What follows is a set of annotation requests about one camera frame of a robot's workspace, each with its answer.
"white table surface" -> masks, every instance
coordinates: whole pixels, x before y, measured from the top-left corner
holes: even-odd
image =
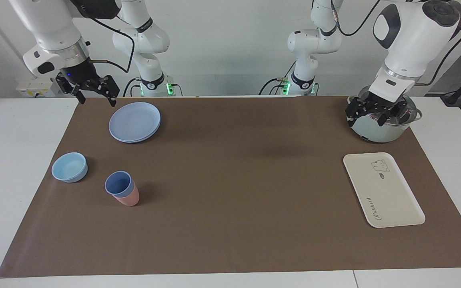
[[[461,213],[461,111],[438,98],[413,98],[424,113],[412,124]],[[0,99],[0,264],[46,173],[77,100]],[[461,287],[461,268],[0,279],[0,287]]]

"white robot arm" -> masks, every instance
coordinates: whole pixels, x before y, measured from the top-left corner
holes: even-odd
[[[170,39],[148,14],[143,0],[122,0],[120,17],[133,28],[121,29],[136,43],[133,63],[140,72],[141,89],[145,96],[169,96],[174,94],[172,79],[163,73],[159,60],[153,53],[163,53],[170,46]],[[122,53],[129,55],[132,47],[129,39],[114,33],[113,44]]]
[[[115,0],[72,0],[83,16],[114,18],[119,11]],[[56,76],[62,89],[84,103],[80,90],[95,91],[115,106],[120,89],[107,75],[99,77],[90,60],[80,31],[72,22],[71,12],[63,0],[10,0],[37,45],[24,55],[24,63],[37,76]]]
[[[356,97],[346,109],[348,122],[369,113],[382,113],[382,126],[403,105],[398,99],[425,73],[447,42],[461,30],[461,5],[456,1],[389,4],[373,26],[376,40],[389,51],[367,98]]]
[[[333,3],[338,11],[343,0],[334,0]],[[315,0],[311,20],[318,29],[295,31],[287,40],[289,50],[296,56],[296,66],[289,76],[287,94],[308,94],[314,85],[318,68],[314,54],[334,53],[341,46],[342,35],[337,31],[331,0]]]

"light blue bowl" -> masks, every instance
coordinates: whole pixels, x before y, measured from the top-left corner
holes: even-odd
[[[53,163],[51,168],[53,177],[66,183],[78,182],[83,179],[86,172],[88,172],[86,159],[77,152],[62,155]]]

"light blue plate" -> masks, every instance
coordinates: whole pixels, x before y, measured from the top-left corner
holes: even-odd
[[[111,116],[109,129],[113,138],[124,143],[137,143],[154,135],[161,123],[156,106],[134,102],[118,109]]]

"bear illustration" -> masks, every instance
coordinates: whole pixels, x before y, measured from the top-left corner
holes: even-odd
[[[375,161],[371,163],[371,165],[373,165],[373,168],[375,169],[375,171],[390,172],[389,167],[387,167],[387,163],[385,162],[385,160]]]

